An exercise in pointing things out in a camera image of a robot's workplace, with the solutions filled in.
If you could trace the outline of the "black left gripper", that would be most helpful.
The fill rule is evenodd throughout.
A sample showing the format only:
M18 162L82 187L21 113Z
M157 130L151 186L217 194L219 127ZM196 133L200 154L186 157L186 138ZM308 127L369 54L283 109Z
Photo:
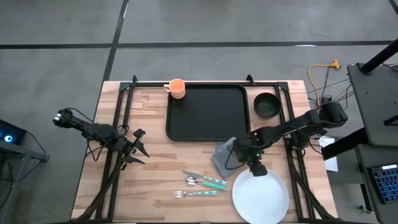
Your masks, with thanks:
M133 132L133 135L136 137L134 144L125 137L117 138L117 141L115 143L115 150L125 155L122 158L122 161L124 163L132 164L133 162L137 162L140 164L145 164L145 162L141 161L140 159L129 156L134 152L135 148L141 153L143 153L143 155L145 155L146 157L150 157L150 155L148 155L147 151L144 148L144 144L141 142L141 139L144 137L145 134L146 132L143 129L138 129L135 132Z

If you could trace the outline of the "white round plate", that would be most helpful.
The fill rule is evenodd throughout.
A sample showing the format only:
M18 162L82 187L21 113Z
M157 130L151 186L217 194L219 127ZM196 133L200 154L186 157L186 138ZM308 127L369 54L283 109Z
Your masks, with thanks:
M278 224L289 209L289 193L273 170L255 177L248 169L240 173L232 188L233 204L250 224Z

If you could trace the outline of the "grey cloth napkin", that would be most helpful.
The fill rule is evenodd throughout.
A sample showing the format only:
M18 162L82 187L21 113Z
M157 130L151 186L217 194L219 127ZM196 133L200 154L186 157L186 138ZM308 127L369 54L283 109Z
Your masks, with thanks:
M238 157L234 151L233 143L235 137L230 138L226 142L218 142L213 152L212 162L216 168L218 175L226 180L235 170L244 165L243 162L238 161Z

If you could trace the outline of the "fork with patterned green handle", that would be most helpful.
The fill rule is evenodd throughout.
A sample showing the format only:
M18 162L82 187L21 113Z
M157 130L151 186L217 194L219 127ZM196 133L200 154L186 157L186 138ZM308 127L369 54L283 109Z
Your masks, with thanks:
M190 196L210 196L218 195L218 191L204 191L204 192L186 192L186 191L174 191L172 197L174 198L185 198Z

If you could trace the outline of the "spoon with teal handle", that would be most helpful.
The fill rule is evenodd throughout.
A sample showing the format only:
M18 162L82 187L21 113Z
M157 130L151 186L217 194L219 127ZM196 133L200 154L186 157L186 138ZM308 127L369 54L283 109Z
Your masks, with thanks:
M224 185L212 184L212 183L209 183L209 182L201 182L201 181L199 181L199 180L196 180L196 178L190 177L190 176L186 177L186 178L185 178L185 181L186 181L186 183L187 183L188 185L201 184L201 185L203 185L203 186L205 186L205 187L209 187L209 188L212 188L212 189L226 190L226 187L225 187Z

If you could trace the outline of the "black bowl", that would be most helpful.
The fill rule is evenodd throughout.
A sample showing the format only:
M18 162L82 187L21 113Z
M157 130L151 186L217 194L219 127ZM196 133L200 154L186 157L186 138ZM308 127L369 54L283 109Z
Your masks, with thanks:
M260 93L254 99L254 111L261 118L273 118L282 111L282 103L271 93Z

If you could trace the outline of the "orange plastic cup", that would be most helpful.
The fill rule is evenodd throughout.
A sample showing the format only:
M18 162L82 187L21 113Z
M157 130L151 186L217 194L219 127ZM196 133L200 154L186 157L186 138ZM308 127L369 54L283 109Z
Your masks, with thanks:
M182 99L185 96L185 82L181 79L173 79L164 85L164 90L170 93L174 99Z

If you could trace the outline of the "black serving tray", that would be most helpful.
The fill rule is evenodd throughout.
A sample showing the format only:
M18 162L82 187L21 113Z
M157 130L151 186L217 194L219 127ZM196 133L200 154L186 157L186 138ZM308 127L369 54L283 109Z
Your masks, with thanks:
M181 99L167 101L165 133L173 141L227 141L251 131L245 87L189 83Z

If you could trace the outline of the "white paper sheet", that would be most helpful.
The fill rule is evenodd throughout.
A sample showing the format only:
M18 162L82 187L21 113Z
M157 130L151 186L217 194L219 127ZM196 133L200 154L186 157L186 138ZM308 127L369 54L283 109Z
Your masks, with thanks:
M326 147L326 146L334 143L335 139L334 138L321 137L318 142L319 142L319 145L321 145L321 147ZM326 170L332 171L332 172L338 172L338 162L337 162L337 158L336 157L332 157L331 159L327 159L327 160L324 161L324 163L325 163Z

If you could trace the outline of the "black desk leg bar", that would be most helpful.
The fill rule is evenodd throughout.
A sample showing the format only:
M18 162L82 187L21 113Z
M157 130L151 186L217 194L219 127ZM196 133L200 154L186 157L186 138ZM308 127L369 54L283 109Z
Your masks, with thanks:
M322 148L323 160L331 159L338 154L354 149L358 144L367 144L369 142L365 128L361 128L332 144Z

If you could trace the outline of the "black keyboard desk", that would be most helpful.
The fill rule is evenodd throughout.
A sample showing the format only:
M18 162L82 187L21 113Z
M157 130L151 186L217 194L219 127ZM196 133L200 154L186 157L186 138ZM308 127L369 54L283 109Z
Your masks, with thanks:
M368 167L398 164L398 148L359 144L355 153L363 178L361 190L365 206L375 213L380 224L398 224L398 203L381 203L368 172Z

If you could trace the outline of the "grey metal side stand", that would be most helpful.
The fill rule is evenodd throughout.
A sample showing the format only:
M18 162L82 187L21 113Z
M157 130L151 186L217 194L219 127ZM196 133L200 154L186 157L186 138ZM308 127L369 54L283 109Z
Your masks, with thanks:
M11 213L16 202L20 183L35 170L41 162L48 162L49 155L45 151L34 152L22 146L9 144L4 141L0 141L0 151L9 152L9 158L14 156L21 160L21 165L17 172L14 172L12 166L9 166L9 178L0 178L0 181L10 184L6 197L0 203L0 224L10 224Z

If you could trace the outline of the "black backlit keyboard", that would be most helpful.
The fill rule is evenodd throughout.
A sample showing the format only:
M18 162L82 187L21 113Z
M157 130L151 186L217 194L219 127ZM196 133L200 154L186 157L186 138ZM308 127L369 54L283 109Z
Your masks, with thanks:
M398 164L368 167L382 204L398 203Z

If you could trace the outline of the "dark grey side desk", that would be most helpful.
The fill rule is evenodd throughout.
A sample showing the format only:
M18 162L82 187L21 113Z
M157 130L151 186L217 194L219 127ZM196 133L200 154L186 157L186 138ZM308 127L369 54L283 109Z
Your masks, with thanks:
M359 67L349 65L347 70L368 141L374 146L398 147L398 124L384 124L398 115L398 72L381 66L367 75Z

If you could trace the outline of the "black diagonal pole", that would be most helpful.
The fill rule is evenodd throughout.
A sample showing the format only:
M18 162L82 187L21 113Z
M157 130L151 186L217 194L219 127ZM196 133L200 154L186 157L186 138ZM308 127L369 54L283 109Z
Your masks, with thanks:
M384 63L398 52L398 39L389 44L385 49L380 51L371 60L360 67L360 71L364 74L370 74L375 68Z

